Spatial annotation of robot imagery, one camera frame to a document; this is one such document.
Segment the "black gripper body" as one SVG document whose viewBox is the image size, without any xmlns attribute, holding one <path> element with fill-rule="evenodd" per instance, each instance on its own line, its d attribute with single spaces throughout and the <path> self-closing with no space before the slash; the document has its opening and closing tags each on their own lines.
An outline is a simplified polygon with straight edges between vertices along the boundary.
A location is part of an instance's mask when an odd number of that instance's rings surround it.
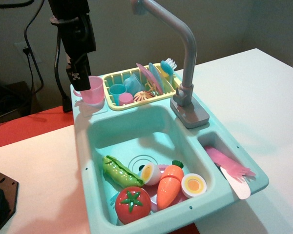
<svg viewBox="0 0 293 234">
<path fill-rule="evenodd" d="M 57 26 L 65 52 L 71 63 L 80 62 L 88 53 L 96 51 L 96 42 L 92 23 L 88 14 L 73 19 L 50 19 Z"/>
</svg>

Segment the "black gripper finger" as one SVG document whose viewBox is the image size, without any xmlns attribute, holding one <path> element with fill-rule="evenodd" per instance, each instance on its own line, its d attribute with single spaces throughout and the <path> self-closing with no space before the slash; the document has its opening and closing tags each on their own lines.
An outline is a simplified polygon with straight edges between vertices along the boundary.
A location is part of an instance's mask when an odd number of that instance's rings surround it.
<svg viewBox="0 0 293 234">
<path fill-rule="evenodd" d="M 91 75 L 91 71 L 87 54 L 83 54 L 77 59 L 70 58 L 66 72 L 76 91 L 90 89 L 89 76 Z"/>
</svg>

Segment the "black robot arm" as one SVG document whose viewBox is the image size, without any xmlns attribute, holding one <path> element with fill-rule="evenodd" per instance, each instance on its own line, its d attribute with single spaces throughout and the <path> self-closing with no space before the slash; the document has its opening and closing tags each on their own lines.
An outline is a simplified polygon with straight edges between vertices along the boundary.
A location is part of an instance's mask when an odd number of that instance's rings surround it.
<svg viewBox="0 0 293 234">
<path fill-rule="evenodd" d="M 76 91 L 90 89 L 91 75 L 88 53 L 96 51 L 96 42 L 86 0 L 50 0 L 53 17 L 63 43 L 67 66 L 66 72 Z"/>
</svg>

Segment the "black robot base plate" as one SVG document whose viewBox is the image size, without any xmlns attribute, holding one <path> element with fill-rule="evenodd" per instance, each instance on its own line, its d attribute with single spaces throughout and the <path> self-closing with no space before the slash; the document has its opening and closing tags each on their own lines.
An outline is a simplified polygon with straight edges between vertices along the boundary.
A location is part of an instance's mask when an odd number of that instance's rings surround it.
<svg viewBox="0 0 293 234">
<path fill-rule="evenodd" d="M 18 189 L 16 180 L 0 172 L 0 230 L 16 212 Z"/>
</svg>

